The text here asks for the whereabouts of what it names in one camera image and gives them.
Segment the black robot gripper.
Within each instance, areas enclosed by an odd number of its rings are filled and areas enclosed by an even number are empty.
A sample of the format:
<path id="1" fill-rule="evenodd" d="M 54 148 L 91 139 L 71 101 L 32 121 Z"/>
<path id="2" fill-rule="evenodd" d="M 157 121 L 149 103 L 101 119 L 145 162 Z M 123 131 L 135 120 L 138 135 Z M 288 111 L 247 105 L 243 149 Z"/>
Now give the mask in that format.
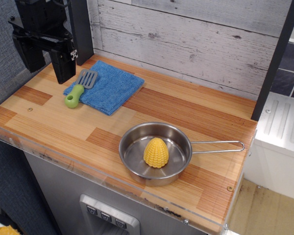
<path id="1" fill-rule="evenodd" d="M 76 74 L 76 49 L 72 34 L 64 27 L 66 8 L 64 0 L 17 0 L 19 17 L 11 17 L 12 39 L 25 67 L 31 72 L 46 65 L 41 49 L 52 49 L 50 58 L 59 84 Z"/>

